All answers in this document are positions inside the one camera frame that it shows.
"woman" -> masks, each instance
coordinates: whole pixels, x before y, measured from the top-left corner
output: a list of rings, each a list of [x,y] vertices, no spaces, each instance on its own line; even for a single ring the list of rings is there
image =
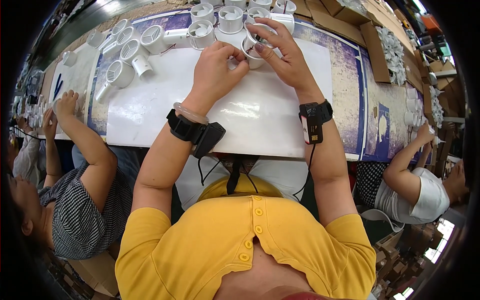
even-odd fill
[[[324,102],[285,26],[266,18],[255,21],[278,32],[247,24],[250,32],[282,51],[280,59],[270,48],[255,46],[295,89],[299,102]],[[231,56],[240,62],[234,70],[227,65]],[[215,42],[202,51],[182,105],[205,116],[248,71],[240,50]],[[115,268],[122,299],[367,298],[375,280],[375,251],[352,199],[333,119],[323,125],[323,133],[311,165],[321,224],[297,201],[259,190],[202,200],[171,226],[172,186],[192,143],[174,136],[166,124],[135,184]],[[307,145],[305,157],[311,152]]]
[[[10,178],[9,184],[23,234],[56,256],[83,260],[100,254],[122,234],[132,207],[138,161],[123,149],[109,150],[73,115],[77,98],[78,93],[65,92],[58,100],[56,118],[52,109],[44,114],[44,188],[37,191],[21,176]],[[75,143],[75,169],[65,175],[54,141],[57,123]]]
[[[417,137],[398,152],[390,164],[359,162],[356,200],[370,208],[383,211],[392,220],[405,224],[425,224],[436,220],[468,193],[465,187],[463,161],[458,162],[450,176],[442,181],[425,169],[432,151],[428,122]],[[415,169],[407,168],[415,153],[423,151]]]

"woman's left arm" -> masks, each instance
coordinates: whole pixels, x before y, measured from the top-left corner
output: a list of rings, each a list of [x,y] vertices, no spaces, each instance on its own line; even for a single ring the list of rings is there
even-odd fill
[[[231,56],[240,61],[233,70],[227,65]],[[182,106],[206,116],[215,102],[228,94],[249,69],[240,50],[228,43],[215,42],[202,51],[195,66],[192,90]],[[172,187],[180,176],[191,149],[191,142],[182,141],[171,134],[168,124],[163,126],[138,173],[132,211],[152,207],[170,218]]]

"white work surface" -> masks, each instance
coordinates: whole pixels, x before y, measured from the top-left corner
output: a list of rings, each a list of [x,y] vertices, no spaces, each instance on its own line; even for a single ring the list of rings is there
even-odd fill
[[[218,40],[240,48],[245,30]],[[330,53],[325,47],[295,39],[325,98],[332,99]],[[200,56],[193,48],[173,48],[148,59],[155,75],[145,81],[135,76],[124,89],[109,95],[107,143],[150,147],[166,122],[174,102],[182,102],[193,84]],[[226,133],[214,151],[269,156],[304,157],[299,103],[293,88],[284,84],[265,63],[250,70],[242,81],[208,113]]]

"hand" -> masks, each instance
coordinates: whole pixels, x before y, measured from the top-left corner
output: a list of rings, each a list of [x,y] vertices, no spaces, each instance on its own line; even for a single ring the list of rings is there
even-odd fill
[[[231,56],[240,62],[233,70],[227,65],[227,60]],[[200,54],[193,73],[190,94],[194,95],[195,101],[203,101],[212,106],[228,94],[249,70],[248,61],[238,48],[229,43],[216,41]]]
[[[49,141],[53,141],[55,139],[55,134],[57,131],[57,118],[52,118],[53,116],[53,109],[49,108],[43,113],[43,133],[45,134],[45,138]]]
[[[268,18],[255,18],[255,22],[265,24],[274,29],[278,35],[259,26],[247,23],[247,29],[266,39],[275,48],[278,47],[283,57],[280,58],[269,47],[261,43],[255,44],[258,54],[272,66],[278,77],[296,92],[306,92],[312,88],[318,89],[312,72],[305,62],[303,53],[294,41],[285,25]]]
[[[63,93],[61,99],[57,100],[57,118],[60,120],[66,116],[73,116],[75,114],[75,106],[78,99],[78,93],[70,90]]]
[[[429,143],[435,138],[434,134],[430,134],[430,127],[428,126],[428,121],[425,121],[425,124],[421,125],[417,131],[417,137],[415,140],[419,140],[421,144]]]

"fingernail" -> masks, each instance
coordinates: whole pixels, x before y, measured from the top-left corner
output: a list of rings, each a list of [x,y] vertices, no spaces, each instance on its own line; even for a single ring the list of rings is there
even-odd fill
[[[264,49],[265,49],[265,46],[262,43],[255,44],[255,50],[257,50],[258,53],[261,53]]]

